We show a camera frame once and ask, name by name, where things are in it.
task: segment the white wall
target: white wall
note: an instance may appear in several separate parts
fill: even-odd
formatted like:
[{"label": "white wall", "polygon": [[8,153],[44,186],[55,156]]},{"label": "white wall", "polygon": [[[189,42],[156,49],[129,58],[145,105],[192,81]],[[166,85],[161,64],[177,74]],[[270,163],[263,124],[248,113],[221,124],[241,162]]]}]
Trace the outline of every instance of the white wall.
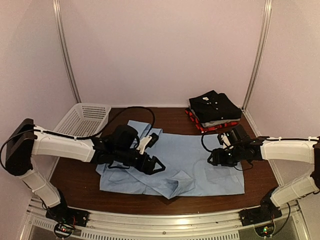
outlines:
[{"label": "white wall", "polygon": [[[25,118],[53,129],[75,101],[51,0],[2,1],[0,32],[0,143],[3,143]],[[53,159],[43,157],[36,161],[48,175]],[[14,240],[31,193],[18,178],[0,169],[0,194],[0,239]]]},{"label": "white wall", "polygon": [[264,0],[61,1],[83,102],[186,106],[215,89],[241,106]]},{"label": "white wall", "polygon": [[[273,1],[269,35],[248,111],[262,135],[320,136],[320,1]],[[277,162],[284,182],[310,166]],[[320,195],[300,201],[319,239]]]}]

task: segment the folded clothes stack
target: folded clothes stack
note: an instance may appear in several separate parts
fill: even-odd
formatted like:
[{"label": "folded clothes stack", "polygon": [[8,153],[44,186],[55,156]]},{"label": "folded clothes stack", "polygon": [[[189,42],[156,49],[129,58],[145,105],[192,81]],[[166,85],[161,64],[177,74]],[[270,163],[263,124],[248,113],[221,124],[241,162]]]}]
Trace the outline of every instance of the folded clothes stack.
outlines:
[{"label": "folded clothes stack", "polygon": [[205,133],[220,128],[235,126],[242,111],[234,105],[224,93],[209,91],[201,96],[189,99],[190,108],[185,112],[195,122],[195,126]]}]

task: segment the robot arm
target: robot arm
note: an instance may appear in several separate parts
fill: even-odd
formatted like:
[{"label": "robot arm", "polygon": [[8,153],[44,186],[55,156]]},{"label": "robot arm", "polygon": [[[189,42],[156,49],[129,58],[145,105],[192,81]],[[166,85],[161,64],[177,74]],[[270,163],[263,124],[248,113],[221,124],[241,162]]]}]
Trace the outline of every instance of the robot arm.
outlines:
[{"label": "robot arm", "polygon": [[219,134],[218,139],[223,148],[214,149],[208,163],[217,166],[234,167],[246,160],[287,160],[314,165],[314,171],[306,172],[293,181],[271,189],[260,201],[258,209],[245,209],[240,212],[242,225],[269,221],[271,216],[280,217],[279,207],[293,200],[304,198],[320,191],[320,140],[319,137],[273,138],[260,136],[251,139],[241,125]]},{"label": "robot arm", "polygon": [[[47,206],[47,217],[57,222],[65,222],[75,217],[79,226],[85,226],[88,214],[69,208],[61,191],[34,169],[32,155],[50,155],[76,159],[85,163],[108,164],[109,168],[134,167],[147,175],[164,171],[166,167],[155,157],[150,157],[145,149],[158,140],[156,134],[141,141],[138,132],[128,126],[119,125],[115,131],[104,137],[77,139],[60,133],[50,132],[35,126],[32,119],[25,119],[7,142],[5,169],[37,194]],[[134,140],[138,145],[131,148]],[[114,162],[122,166],[112,166]]]}]

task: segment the white plastic basket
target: white plastic basket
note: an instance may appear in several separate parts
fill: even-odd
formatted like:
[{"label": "white plastic basket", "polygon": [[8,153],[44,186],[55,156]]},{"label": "white plastic basket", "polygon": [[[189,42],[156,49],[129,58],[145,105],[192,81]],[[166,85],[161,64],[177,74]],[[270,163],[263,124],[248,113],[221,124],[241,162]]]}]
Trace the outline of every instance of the white plastic basket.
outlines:
[{"label": "white plastic basket", "polygon": [[77,103],[62,118],[54,131],[77,137],[99,132],[108,122],[111,106],[96,103]]}]

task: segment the wooden table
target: wooden table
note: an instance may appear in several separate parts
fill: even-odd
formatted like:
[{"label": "wooden table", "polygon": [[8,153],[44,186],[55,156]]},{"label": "wooden table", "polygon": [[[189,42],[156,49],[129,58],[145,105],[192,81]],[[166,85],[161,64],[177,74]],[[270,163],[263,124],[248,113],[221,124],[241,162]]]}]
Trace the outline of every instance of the wooden table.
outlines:
[{"label": "wooden table", "polygon": [[[183,108],[153,108],[156,115],[155,128],[164,133],[182,135],[200,135]],[[109,119],[119,108],[112,109]],[[112,132],[119,124],[128,120],[151,122],[151,114],[143,109],[129,109],[121,114],[103,134]],[[245,130],[254,137],[254,133],[243,117],[240,121]],[[56,166],[51,182],[59,188],[70,207],[122,214],[175,215],[211,213],[252,207],[260,204],[261,198],[277,181],[267,161],[254,161],[254,168],[244,171],[245,194],[228,196],[175,197],[133,195],[99,190],[100,175],[96,165],[74,159],[61,158]],[[250,165],[243,161],[242,167]]]}]

